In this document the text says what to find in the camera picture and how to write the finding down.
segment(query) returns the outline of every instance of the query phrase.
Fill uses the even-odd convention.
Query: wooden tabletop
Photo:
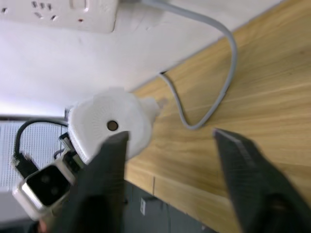
[[[197,131],[181,123],[175,100],[160,79],[139,97],[167,98],[153,140],[127,165],[128,181],[221,233],[239,232],[228,198],[212,129],[241,133],[311,204],[311,15],[310,0],[288,0],[238,29],[238,68],[223,102]],[[215,101],[227,76],[226,39],[167,72],[189,121]]]

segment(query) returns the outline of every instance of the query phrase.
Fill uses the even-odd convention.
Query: wall power outlet
[[[118,4],[119,0],[0,0],[0,20],[110,33]]]

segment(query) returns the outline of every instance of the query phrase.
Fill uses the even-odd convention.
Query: gray cable
[[[224,85],[223,85],[223,87],[219,93],[219,96],[217,97],[217,99],[214,102],[214,104],[212,105],[212,107],[205,114],[205,116],[195,125],[190,125],[187,122],[187,120],[185,118],[183,106],[181,104],[180,98],[178,96],[178,93],[177,93],[172,81],[167,76],[165,76],[164,73],[159,74],[159,76],[170,87],[170,89],[174,95],[182,123],[189,130],[197,130],[197,129],[201,128],[207,122],[207,120],[210,118],[210,116],[215,112],[218,105],[223,100],[223,98],[226,94],[226,91],[229,88],[231,81],[234,77],[235,69],[236,69],[237,62],[238,62],[238,48],[237,48],[237,44],[235,42],[234,36],[231,33],[231,31],[225,27],[225,25],[223,25],[222,23],[220,23],[220,22],[218,22],[218,21],[216,21],[216,20],[214,20],[208,16],[204,16],[204,15],[192,12],[192,11],[188,11],[188,10],[185,10],[183,8],[173,6],[173,5],[167,4],[165,2],[160,2],[157,0],[142,0],[142,2],[145,3],[146,5],[149,5],[149,6],[164,10],[164,11],[172,12],[172,13],[175,13],[177,15],[181,15],[181,16],[191,18],[191,19],[196,20],[196,21],[200,21],[202,23],[206,23],[206,24],[218,29],[219,31],[221,31],[229,40],[229,43],[230,43],[230,46],[232,49],[232,56],[231,56],[231,66],[230,66],[230,70],[228,73],[228,77],[227,77],[227,79],[226,79],[226,81],[225,81],[225,83],[224,83]]]

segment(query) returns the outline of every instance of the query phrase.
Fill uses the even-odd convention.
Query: small white label
[[[143,198],[140,199],[140,211],[142,215],[146,214],[146,202]]]

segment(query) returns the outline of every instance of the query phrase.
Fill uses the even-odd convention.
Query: white round device
[[[129,160],[148,146],[159,113],[155,99],[138,99],[124,89],[111,88],[70,110],[68,133],[77,153],[88,164],[109,136],[128,131]]]

